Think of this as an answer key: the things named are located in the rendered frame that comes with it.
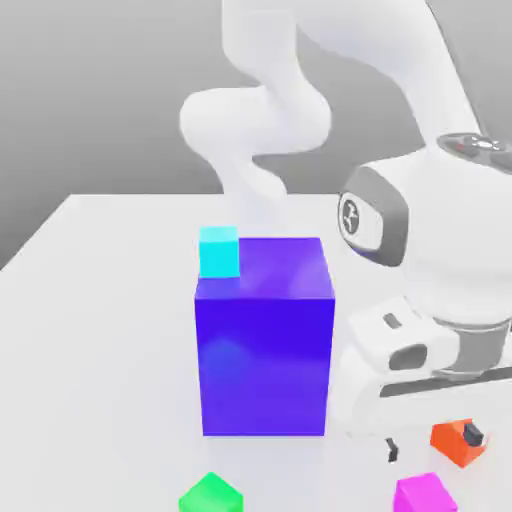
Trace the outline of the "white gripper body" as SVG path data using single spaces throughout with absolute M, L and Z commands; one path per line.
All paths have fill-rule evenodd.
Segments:
M 330 421 L 350 436 L 393 436 L 408 427 L 459 419 L 489 426 L 512 417 L 512 344 L 496 368 L 470 381 L 393 382 L 353 345 L 339 358 L 330 389 Z

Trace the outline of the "small orange cube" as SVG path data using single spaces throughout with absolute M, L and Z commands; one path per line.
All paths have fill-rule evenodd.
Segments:
M 435 424 L 430 435 L 430 445 L 460 468 L 466 468 L 487 448 L 471 448 L 465 443 L 462 430 L 467 419 Z

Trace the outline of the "small magenta cube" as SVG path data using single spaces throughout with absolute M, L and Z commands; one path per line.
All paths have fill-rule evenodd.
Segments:
M 458 505 L 436 473 L 397 481 L 392 512 L 458 512 Z

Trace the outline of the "small green cube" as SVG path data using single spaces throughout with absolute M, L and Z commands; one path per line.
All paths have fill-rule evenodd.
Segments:
M 213 472 L 207 473 L 179 500 L 179 512 L 244 512 L 243 495 Z

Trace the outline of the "small cyan cube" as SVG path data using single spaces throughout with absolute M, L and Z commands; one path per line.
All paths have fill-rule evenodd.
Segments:
M 199 233 L 201 278 L 240 276 L 239 237 L 235 226 L 204 226 Z

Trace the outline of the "large blue box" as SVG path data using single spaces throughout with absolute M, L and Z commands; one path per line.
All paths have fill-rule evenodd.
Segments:
M 335 293 L 317 237 L 243 238 L 236 278 L 194 296 L 206 436 L 321 436 Z

